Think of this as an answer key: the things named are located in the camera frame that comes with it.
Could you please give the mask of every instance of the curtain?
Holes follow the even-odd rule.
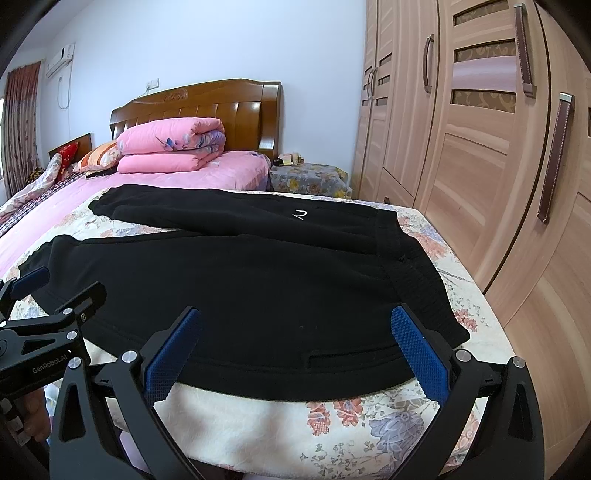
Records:
[[[41,62],[8,73],[2,116],[2,172],[10,198],[38,165],[35,117]]]

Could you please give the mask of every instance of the orange pillow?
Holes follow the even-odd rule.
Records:
[[[88,152],[74,166],[74,172],[107,170],[113,167],[120,158],[121,152],[117,147],[117,140],[103,143],[100,147]]]

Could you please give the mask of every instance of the small items on nightstand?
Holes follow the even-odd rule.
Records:
[[[295,152],[295,153],[282,153],[273,162],[273,165],[274,166],[299,165],[301,163],[304,163],[304,157],[302,157],[298,152]]]

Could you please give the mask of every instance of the blue gripper pad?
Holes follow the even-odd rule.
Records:
[[[392,310],[390,328],[425,395],[443,406],[449,396],[447,369],[402,307]]]
[[[170,334],[144,374],[144,398],[148,404],[164,400],[197,345],[201,313],[191,309]]]
[[[24,277],[15,280],[10,291],[11,300],[22,300],[27,295],[49,283],[49,270],[46,267],[38,268]]]

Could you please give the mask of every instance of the pink bedsheet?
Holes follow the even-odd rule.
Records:
[[[266,186],[268,160],[253,152],[225,152],[197,171],[182,173],[113,173],[93,179],[80,178],[56,192],[32,210],[0,238],[0,273],[45,232],[92,195],[109,187],[142,184],[181,189],[259,190]]]

